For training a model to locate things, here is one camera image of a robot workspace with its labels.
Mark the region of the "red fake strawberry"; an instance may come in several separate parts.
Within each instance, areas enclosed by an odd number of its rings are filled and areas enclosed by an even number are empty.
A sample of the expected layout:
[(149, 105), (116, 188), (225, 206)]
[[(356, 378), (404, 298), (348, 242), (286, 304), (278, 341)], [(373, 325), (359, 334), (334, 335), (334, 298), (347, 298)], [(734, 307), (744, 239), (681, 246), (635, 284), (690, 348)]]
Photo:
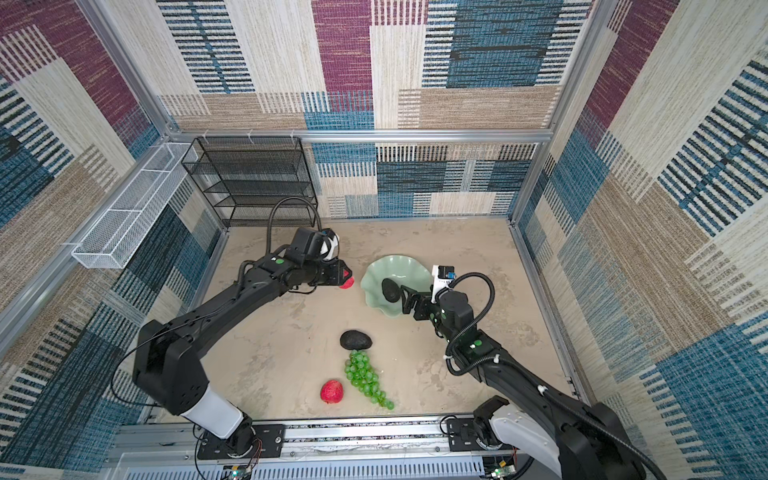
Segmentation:
[(346, 290), (346, 289), (351, 288), (354, 285), (354, 282), (355, 282), (354, 276), (353, 276), (353, 272), (351, 270), (346, 270), (344, 272), (342, 280), (343, 280), (343, 282), (339, 285), (339, 287), (341, 289)]
[(320, 398), (327, 404), (338, 404), (344, 398), (343, 384), (338, 380), (329, 380), (321, 388)]

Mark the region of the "dark fake avocado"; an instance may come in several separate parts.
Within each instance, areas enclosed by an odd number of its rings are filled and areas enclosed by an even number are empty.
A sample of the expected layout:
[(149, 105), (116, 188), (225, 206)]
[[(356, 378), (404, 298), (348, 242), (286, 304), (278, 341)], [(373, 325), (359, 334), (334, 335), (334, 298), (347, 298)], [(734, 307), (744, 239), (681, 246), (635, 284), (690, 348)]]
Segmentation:
[(371, 337), (359, 330), (347, 330), (339, 339), (342, 348), (349, 351), (361, 351), (370, 349), (373, 345)]
[(402, 293), (400, 286), (391, 278), (384, 278), (381, 283), (382, 295), (389, 303), (401, 301)]

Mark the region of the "green fake grape bunch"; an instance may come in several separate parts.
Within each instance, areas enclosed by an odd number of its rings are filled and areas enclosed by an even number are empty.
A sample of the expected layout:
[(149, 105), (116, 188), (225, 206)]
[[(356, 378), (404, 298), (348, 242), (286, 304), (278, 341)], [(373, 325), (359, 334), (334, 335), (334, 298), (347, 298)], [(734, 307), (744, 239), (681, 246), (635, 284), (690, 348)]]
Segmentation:
[(352, 386), (375, 405), (393, 410), (395, 403), (380, 385), (380, 377), (365, 351), (353, 350), (345, 361), (344, 372)]

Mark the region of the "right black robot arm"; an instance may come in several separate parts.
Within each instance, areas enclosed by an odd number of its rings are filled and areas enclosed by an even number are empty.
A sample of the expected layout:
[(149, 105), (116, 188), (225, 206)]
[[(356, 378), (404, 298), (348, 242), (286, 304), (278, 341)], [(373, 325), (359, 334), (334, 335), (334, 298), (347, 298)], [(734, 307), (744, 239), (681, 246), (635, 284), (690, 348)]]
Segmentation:
[(497, 391), (473, 414), (476, 443), (491, 449), (523, 449), (562, 479), (663, 478), (658, 466), (632, 444), (607, 405), (588, 405), (554, 388), (515, 360), (478, 328), (491, 302), (475, 312), (457, 280), (418, 292), (395, 282), (382, 293), (404, 314), (429, 321), (446, 342), (444, 360), (453, 376), (470, 375)]

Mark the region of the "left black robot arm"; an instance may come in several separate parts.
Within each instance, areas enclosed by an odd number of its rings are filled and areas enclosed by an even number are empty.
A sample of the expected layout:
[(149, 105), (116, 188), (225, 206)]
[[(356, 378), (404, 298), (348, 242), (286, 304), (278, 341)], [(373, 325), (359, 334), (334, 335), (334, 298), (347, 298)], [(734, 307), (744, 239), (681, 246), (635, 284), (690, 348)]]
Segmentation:
[(140, 330), (132, 379), (160, 407), (202, 427), (221, 450), (240, 458), (253, 449), (251, 418), (211, 386), (202, 358), (251, 313), (301, 285), (349, 286), (352, 270), (338, 258), (306, 260), (268, 255), (241, 264), (235, 282), (196, 309)]

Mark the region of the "pale green wavy fruit bowl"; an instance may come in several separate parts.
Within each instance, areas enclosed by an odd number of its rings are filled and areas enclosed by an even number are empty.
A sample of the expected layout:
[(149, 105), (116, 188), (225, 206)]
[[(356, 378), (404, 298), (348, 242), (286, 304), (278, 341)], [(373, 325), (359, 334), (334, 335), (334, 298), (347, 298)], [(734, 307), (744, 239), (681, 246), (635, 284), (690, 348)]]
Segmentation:
[(371, 263), (360, 283), (368, 307), (387, 317), (402, 315), (402, 301), (389, 302), (383, 294), (383, 281), (392, 280), (398, 288), (408, 287), (417, 292), (429, 292), (432, 274), (415, 258), (405, 255), (388, 255)]

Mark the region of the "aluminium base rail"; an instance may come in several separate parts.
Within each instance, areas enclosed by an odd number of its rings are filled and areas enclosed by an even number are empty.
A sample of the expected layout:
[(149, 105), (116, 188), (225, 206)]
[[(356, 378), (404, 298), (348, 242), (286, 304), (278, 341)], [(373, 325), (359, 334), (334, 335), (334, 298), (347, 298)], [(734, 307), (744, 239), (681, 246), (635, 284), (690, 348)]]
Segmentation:
[(514, 408), (503, 409), (512, 444), (483, 449), (469, 414), (266, 420), (258, 449), (228, 456), (196, 426), (124, 427), (103, 479), (556, 479), (553, 442)]

